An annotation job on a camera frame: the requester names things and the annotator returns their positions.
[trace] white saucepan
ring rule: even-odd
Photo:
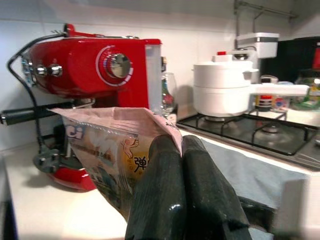
[[[250,95],[305,96],[307,85],[251,84],[251,61],[203,62],[194,65],[193,103],[198,113],[232,117],[248,110]]]

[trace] portafilter handle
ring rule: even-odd
[[[49,109],[54,109],[54,108],[69,109],[73,107],[74,107],[74,104],[72,102],[54,103],[54,104],[38,106],[36,109],[37,117],[46,118],[46,117],[56,115],[56,113],[49,111]],[[36,114],[35,114],[35,109],[33,107],[4,110],[3,112],[0,113],[0,123],[7,126],[35,120],[35,118],[36,118]]]

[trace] plastic bag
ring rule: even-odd
[[[182,136],[146,108],[52,109],[63,116],[72,150],[105,199],[127,220],[137,181],[148,167],[149,147],[171,135],[182,154]]]

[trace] espresso machine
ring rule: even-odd
[[[24,77],[12,68],[18,58]],[[27,90],[33,106],[4,110],[0,123],[35,121],[39,145],[35,166],[71,188],[92,190],[95,186],[71,150],[63,126],[54,128],[56,144],[45,143],[39,119],[55,114],[49,109],[142,107],[161,113],[159,39],[89,34],[65,24],[63,31],[25,45],[10,58],[7,68]],[[39,106],[31,91],[34,87],[67,101]]]

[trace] gas stove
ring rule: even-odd
[[[316,141],[319,128],[287,121],[287,113],[275,118],[259,116],[256,109],[225,118],[198,113],[179,120],[177,126],[312,171],[320,171],[320,146]]]

